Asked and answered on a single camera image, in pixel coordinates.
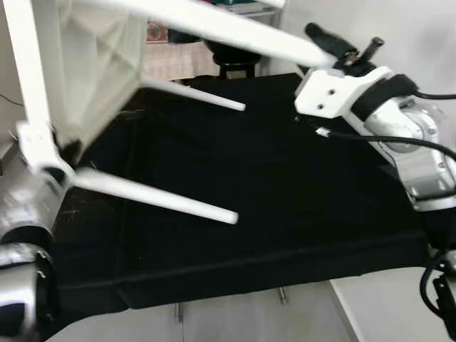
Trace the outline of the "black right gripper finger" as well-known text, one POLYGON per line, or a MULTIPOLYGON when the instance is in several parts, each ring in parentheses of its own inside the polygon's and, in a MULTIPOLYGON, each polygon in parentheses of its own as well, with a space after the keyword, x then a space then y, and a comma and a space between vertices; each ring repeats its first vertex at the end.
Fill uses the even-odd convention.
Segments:
POLYGON ((323 29, 316 23, 306 25, 306 35, 323 51, 335 56, 338 60, 354 62, 356 60, 356 48, 341 36, 323 29))
POLYGON ((366 48, 361 53, 361 63, 368 64, 377 54, 378 49, 383 46, 385 41, 381 37, 372 37, 366 48))

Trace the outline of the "white plastic children table top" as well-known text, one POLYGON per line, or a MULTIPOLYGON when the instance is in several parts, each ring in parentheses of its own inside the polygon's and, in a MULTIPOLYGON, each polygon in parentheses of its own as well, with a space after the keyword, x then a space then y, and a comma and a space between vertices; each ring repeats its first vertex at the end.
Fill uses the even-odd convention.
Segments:
POLYGON ((146 17, 75 0, 0 0, 25 118, 81 155, 140 87, 146 17))

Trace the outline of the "clear plastic storage box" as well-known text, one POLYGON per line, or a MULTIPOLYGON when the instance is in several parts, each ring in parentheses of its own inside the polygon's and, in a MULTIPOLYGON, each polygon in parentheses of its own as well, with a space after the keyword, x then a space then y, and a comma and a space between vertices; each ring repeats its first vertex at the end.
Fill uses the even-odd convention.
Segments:
POLYGON ((280 7, 257 2, 257 0, 225 0, 222 7, 234 14, 241 14, 255 20, 271 21, 282 14, 280 7))

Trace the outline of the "black round stool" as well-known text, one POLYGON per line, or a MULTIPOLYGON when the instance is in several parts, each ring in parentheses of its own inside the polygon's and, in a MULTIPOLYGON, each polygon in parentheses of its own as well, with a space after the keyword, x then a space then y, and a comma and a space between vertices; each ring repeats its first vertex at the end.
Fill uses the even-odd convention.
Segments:
POLYGON ((242 78, 255 78, 257 76, 257 65, 259 60, 245 61, 241 63, 228 63, 224 61, 214 60, 215 65, 219 66, 218 79, 225 81, 232 79, 231 72, 242 73, 242 78))

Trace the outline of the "pink checked cloth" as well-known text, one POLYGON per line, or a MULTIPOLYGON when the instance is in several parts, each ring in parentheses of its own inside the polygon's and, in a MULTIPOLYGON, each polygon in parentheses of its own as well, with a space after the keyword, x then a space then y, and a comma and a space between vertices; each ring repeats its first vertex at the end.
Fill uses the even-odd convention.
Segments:
POLYGON ((217 76, 219 66, 203 42, 146 43, 142 50, 143 74, 160 81, 178 81, 201 75, 217 76))

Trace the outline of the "black tablecloth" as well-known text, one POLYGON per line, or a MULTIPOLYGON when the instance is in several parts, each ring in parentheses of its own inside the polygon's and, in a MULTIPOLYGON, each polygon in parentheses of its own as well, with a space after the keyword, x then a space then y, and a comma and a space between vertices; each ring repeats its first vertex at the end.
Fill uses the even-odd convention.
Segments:
POLYGON ((455 214, 416 212, 344 120, 298 118, 298 75, 195 79, 240 112, 140 90, 79 160, 237 212, 236 224, 74 189, 51 249, 59 311, 46 341, 82 319, 423 266, 452 244, 455 214))

